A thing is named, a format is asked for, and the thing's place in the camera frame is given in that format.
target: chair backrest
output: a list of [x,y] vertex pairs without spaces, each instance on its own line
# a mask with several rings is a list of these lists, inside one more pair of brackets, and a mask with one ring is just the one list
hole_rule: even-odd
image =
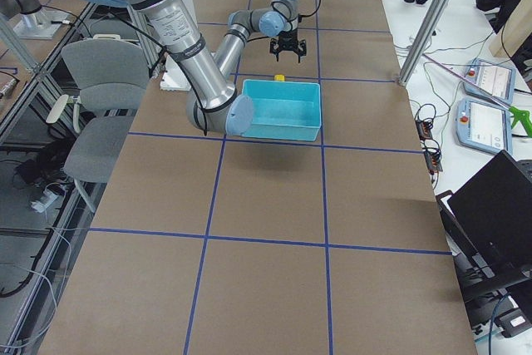
[[86,39],[64,46],[61,55],[87,110],[139,107],[150,80],[140,47],[116,39]]

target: gray office chair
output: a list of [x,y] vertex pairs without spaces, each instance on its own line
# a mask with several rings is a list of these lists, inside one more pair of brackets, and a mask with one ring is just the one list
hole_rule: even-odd
[[[86,39],[62,48],[61,55],[80,89],[79,96],[63,95],[52,108],[48,123],[57,121],[68,103],[74,103],[79,136],[66,158],[64,172],[89,209],[96,206],[82,182],[106,183],[124,144],[133,116],[105,116],[109,110],[137,110],[149,81],[142,49],[116,39]],[[81,129],[80,106],[97,115]]]

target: cyan plastic bin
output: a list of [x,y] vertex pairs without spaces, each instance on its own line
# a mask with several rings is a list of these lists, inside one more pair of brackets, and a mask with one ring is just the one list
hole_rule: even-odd
[[244,137],[316,140],[322,126],[322,103],[317,83],[247,79],[242,92],[251,97],[255,109]]

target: table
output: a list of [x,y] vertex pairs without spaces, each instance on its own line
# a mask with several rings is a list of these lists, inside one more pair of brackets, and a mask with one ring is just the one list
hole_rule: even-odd
[[[195,0],[210,50],[268,2]],[[233,78],[318,81],[312,143],[203,137],[152,82],[40,354],[476,354],[381,1],[299,36]]]
[[[59,7],[81,18],[84,18],[93,8],[87,7],[86,2],[82,0],[40,1],[43,5]],[[73,16],[69,16],[68,19],[75,22]],[[19,20],[20,17],[14,17],[9,23],[14,27]],[[22,40],[22,45],[26,48],[29,56],[33,58],[30,68],[34,68],[35,71],[29,71],[28,65],[18,58],[18,54],[0,41],[0,71],[15,73],[21,81],[9,97],[0,100],[0,143],[5,141],[9,132],[38,92],[48,104],[53,104],[55,99],[61,95],[57,84],[47,74],[57,64],[62,46],[71,41],[74,35],[76,35],[76,29],[65,26],[56,32],[52,40]],[[34,72],[36,71],[39,71],[40,79],[34,79],[36,76]]]
[[[390,30],[397,46],[405,47],[411,44],[411,39],[416,35],[428,10],[430,1],[421,6],[415,3],[405,3],[402,0],[383,0]],[[436,26],[436,35],[432,37],[432,43],[426,51],[433,52],[436,49],[455,48],[449,51],[435,52],[431,54],[431,57],[439,62],[456,64],[451,67],[455,71],[463,73],[466,69],[465,64],[475,57],[497,62],[501,61],[501,59],[492,57],[488,49],[489,41],[495,38],[495,34],[489,37],[483,47],[479,43],[472,47],[464,48],[473,43],[483,41],[491,32],[491,26],[487,22],[485,14],[476,8],[475,0],[450,0]],[[399,47],[397,48],[398,54],[400,54],[398,59],[402,63],[404,61],[404,52]],[[406,88],[412,100],[419,101],[421,104],[433,103],[438,110],[438,114],[443,114],[446,111],[446,105],[432,92],[431,84],[423,70],[423,64],[427,61],[425,58],[420,60]],[[463,87],[458,88],[459,80],[448,72],[442,71],[438,66],[427,64],[426,69],[436,88],[436,92],[446,101],[451,103],[456,93],[456,99],[449,114],[449,121],[445,124],[444,118],[438,118],[435,120],[433,129],[435,138],[443,144],[443,172],[439,176],[435,192],[456,191],[491,160],[492,155],[472,150],[459,144],[455,133],[456,103],[466,96]],[[519,74],[517,75],[516,87],[529,91],[523,78]],[[532,111],[532,96],[516,92],[514,106]],[[415,111],[416,108],[417,106],[412,104],[412,110]],[[524,134],[521,127],[516,127],[514,133]],[[514,138],[512,141],[513,157],[516,160],[532,158],[530,140]],[[527,348],[531,343],[531,332],[520,334],[512,339],[502,339],[495,336],[493,349],[494,353],[526,354],[528,353]],[[487,340],[479,342],[477,348],[479,353],[487,353]]]

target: green object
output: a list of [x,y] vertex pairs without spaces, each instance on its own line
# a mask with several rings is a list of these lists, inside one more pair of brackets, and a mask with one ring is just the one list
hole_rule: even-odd
[[518,122],[525,128],[526,135],[532,137],[532,121],[530,121],[530,111],[520,110],[514,106],[510,106],[508,109],[514,117],[512,121],[512,128],[514,128]]

